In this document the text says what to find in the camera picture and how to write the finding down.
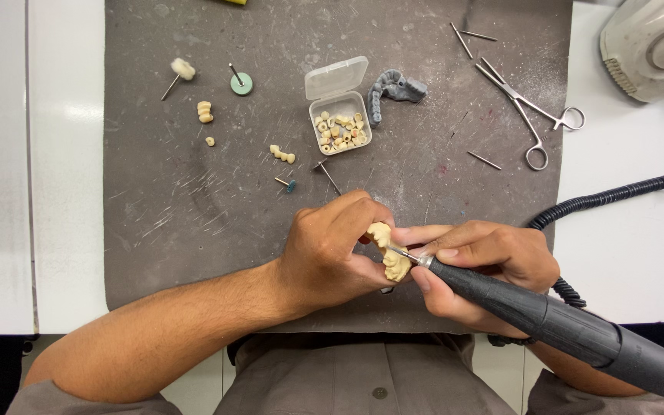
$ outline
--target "forceps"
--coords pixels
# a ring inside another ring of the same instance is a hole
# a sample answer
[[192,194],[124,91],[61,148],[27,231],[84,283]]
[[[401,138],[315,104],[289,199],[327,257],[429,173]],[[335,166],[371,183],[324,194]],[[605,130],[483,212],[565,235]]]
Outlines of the forceps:
[[[485,70],[483,68],[483,66],[480,66],[477,63],[475,64],[475,67],[478,68],[478,70],[480,70],[481,72],[483,72],[483,74],[485,76],[487,76],[488,79],[490,79],[498,88],[500,88],[503,92],[506,92],[506,95],[508,95],[511,102],[516,107],[516,110],[521,115],[521,118],[523,118],[524,122],[527,123],[527,126],[529,127],[530,131],[534,135],[534,138],[537,139],[537,144],[534,147],[531,147],[529,150],[527,150],[527,154],[525,155],[525,157],[527,158],[527,165],[529,165],[529,167],[534,171],[544,170],[547,167],[547,165],[549,164],[549,156],[547,155],[547,152],[544,150],[543,139],[541,137],[539,137],[539,133],[537,132],[537,130],[534,129],[534,126],[532,125],[531,121],[529,121],[529,118],[527,117],[527,113],[525,113],[523,111],[523,107],[521,106],[521,103],[519,101],[526,104],[529,108],[537,111],[541,115],[543,115],[543,116],[549,118],[550,120],[554,121],[555,126],[552,128],[552,130],[556,130],[560,126],[565,126],[566,128],[571,129],[571,130],[579,130],[582,127],[585,126],[585,114],[581,110],[579,110],[578,108],[575,108],[573,106],[569,106],[569,107],[565,108],[565,111],[563,111],[561,118],[552,117],[550,114],[545,112],[542,108],[539,108],[535,104],[531,103],[528,99],[521,96],[521,94],[519,94],[517,91],[514,91],[513,88],[511,88],[511,86],[509,86],[509,84],[506,83],[506,80],[503,79],[501,74],[499,74],[498,71],[496,71],[493,68],[493,65],[491,65],[488,61],[486,61],[485,58],[481,58],[481,59],[488,66],[488,69],[491,72],[493,72],[493,75],[489,71]],[[579,115],[579,117],[580,117],[580,125],[579,126],[572,126],[570,124],[567,124],[566,117],[567,117],[568,111],[570,111],[570,110],[575,111]],[[538,151],[542,155],[544,155],[544,165],[542,165],[541,167],[537,167],[535,165],[532,165],[532,162],[529,161],[529,154],[532,151]]]

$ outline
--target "gray shirt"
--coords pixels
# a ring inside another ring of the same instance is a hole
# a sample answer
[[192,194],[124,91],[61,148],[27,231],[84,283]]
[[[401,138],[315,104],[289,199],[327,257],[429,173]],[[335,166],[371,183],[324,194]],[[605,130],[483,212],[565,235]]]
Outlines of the gray shirt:
[[[215,415],[514,414],[472,371],[472,336],[255,335],[236,356],[237,377]],[[20,391],[9,415],[165,414],[180,411],[161,396],[134,404],[88,402],[51,381]],[[664,398],[598,397],[548,371],[529,398],[534,415],[663,414]]]

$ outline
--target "white countertop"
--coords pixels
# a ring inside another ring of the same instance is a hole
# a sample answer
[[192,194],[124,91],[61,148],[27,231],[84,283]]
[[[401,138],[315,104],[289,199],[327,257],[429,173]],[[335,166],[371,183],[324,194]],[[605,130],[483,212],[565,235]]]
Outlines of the white countertop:
[[[107,311],[104,4],[29,3],[31,249],[24,45],[5,41],[22,38],[25,13],[11,3],[4,14],[0,7],[0,160],[11,160],[0,163],[0,333],[34,330],[30,252],[39,332],[70,332]],[[664,174],[664,101],[625,96],[600,60],[598,34],[614,10],[575,3],[567,104],[588,124],[565,133],[559,201]],[[664,191],[557,226],[555,257],[592,311],[621,324],[664,321]]]

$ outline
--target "green polishing wheel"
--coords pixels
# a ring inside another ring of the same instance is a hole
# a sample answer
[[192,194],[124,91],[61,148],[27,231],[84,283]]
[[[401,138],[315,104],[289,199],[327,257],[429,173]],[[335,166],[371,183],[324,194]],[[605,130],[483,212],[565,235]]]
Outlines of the green polishing wheel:
[[[240,85],[240,81],[237,80],[237,77],[242,80],[242,85]],[[235,94],[240,97],[249,95],[250,92],[252,92],[252,78],[244,72],[239,72],[237,76],[232,76],[232,79],[229,80],[229,85],[232,86],[232,90],[235,91]]]

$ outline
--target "plastic box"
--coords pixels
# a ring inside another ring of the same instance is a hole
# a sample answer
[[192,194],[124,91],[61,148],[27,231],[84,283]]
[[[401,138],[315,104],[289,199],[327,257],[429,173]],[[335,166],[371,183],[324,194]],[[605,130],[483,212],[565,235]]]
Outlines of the plastic box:
[[[309,106],[309,117],[315,131],[314,137],[316,137],[314,145],[325,156],[333,156],[348,150],[355,150],[355,148],[367,146],[373,141],[373,131],[368,124],[368,111],[365,110],[365,100],[356,91],[351,91],[363,83],[367,69],[368,58],[358,56],[310,71],[304,77],[306,99],[315,100]],[[314,126],[314,118],[317,118],[324,111],[329,112],[330,117],[337,115],[352,117],[359,112],[363,116],[363,122],[365,123],[363,130],[368,140],[360,146],[348,147],[333,153],[324,153],[321,146],[319,146],[321,132]]]

